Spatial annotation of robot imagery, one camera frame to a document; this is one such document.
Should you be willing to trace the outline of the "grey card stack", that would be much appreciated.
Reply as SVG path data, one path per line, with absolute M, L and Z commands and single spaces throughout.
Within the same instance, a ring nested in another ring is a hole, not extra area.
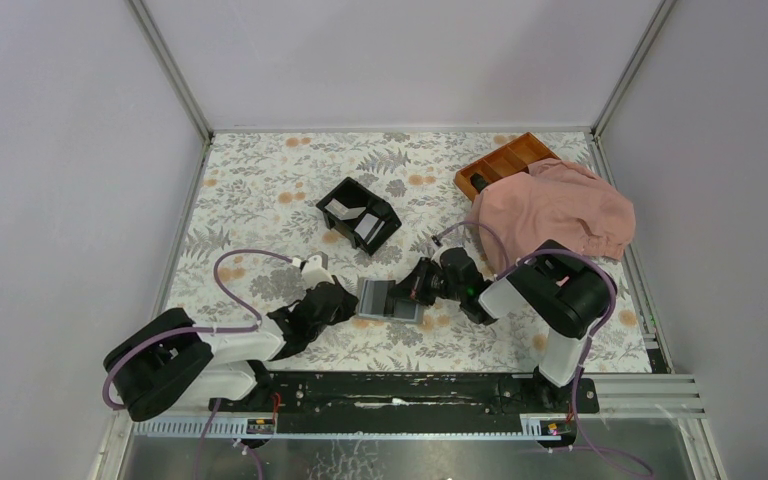
M 366 320 L 419 324 L 423 319 L 424 307 L 392 297 L 390 291 L 395 285 L 394 280 L 360 278 L 356 315 Z

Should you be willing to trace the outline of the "stack of cards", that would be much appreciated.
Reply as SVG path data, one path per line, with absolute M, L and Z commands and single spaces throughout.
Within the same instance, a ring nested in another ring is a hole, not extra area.
M 383 218 L 366 207 L 348 207 L 336 199 L 325 205 L 332 228 L 361 242 L 370 242 L 383 228 Z

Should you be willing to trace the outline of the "black card holder box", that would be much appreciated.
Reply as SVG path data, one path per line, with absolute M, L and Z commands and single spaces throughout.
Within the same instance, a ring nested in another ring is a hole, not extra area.
M 328 229 L 373 256 L 402 226 L 393 206 L 357 180 L 346 177 L 316 203 Z

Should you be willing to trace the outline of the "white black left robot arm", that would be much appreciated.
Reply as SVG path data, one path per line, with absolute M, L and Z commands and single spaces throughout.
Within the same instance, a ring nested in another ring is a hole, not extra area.
M 340 283 L 322 282 L 250 325 L 199 325 L 184 309 L 169 309 L 104 358 L 102 399 L 134 422 L 214 399 L 259 410 L 270 397 L 265 363 L 302 353 L 358 304 Z

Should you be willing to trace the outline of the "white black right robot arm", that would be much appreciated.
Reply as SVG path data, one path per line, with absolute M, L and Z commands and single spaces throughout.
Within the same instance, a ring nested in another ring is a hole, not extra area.
M 390 287 L 387 301 L 423 307 L 444 299 L 459 304 L 468 319 L 489 325 L 531 308 L 550 328 L 536 369 L 535 402 L 557 412 L 573 398 L 572 382 L 583 372 L 593 336 L 610 319 L 617 301 L 613 278 L 590 258 L 548 240 L 496 279 L 484 277 L 462 247 L 443 247 L 421 258 Z

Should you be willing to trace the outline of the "floral table mat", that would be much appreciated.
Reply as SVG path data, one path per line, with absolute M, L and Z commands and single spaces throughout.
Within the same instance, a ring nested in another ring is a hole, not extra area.
M 304 294 L 293 257 L 322 252 L 350 291 L 360 278 L 403 278 L 433 253 L 433 235 L 465 247 L 487 270 L 463 166 L 507 143 L 507 133 L 221 133 L 213 141 L 168 288 L 168 307 L 199 322 L 247 322 Z M 316 203 L 346 177 L 387 200 L 401 228 L 373 255 L 328 229 Z M 419 324 L 354 318 L 327 328 L 281 370 L 528 372 L 549 330 L 532 310 L 490 326 L 453 302 Z

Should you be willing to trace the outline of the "orange compartment tray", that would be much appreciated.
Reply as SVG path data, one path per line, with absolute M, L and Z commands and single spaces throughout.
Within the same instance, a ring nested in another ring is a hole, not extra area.
M 491 184 L 517 173 L 527 173 L 533 163 L 550 158 L 557 155 L 533 133 L 525 133 L 458 170 L 454 185 L 474 201 Z

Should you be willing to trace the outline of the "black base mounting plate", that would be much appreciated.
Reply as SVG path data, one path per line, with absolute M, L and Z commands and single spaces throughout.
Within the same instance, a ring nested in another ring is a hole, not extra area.
M 371 411 L 406 412 L 414 417 L 519 414 L 571 419 L 573 413 L 600 410 L 595 385 L 556 388 L 531 374 L 504 373 L 352 373 L 284 371 L 270 374 L 246 398 L 214 399 L 222 413 L 335 415 Z

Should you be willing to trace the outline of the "pink cloth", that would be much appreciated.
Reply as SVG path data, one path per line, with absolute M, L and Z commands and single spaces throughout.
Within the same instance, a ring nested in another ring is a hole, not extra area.
M 497 273 L 548 240 L 585 256 L 620 260 L 636 230 L 629 199 L 587 168 L 559 159 L 491 184 L 466 220 L 481 225 L 481 246 Z

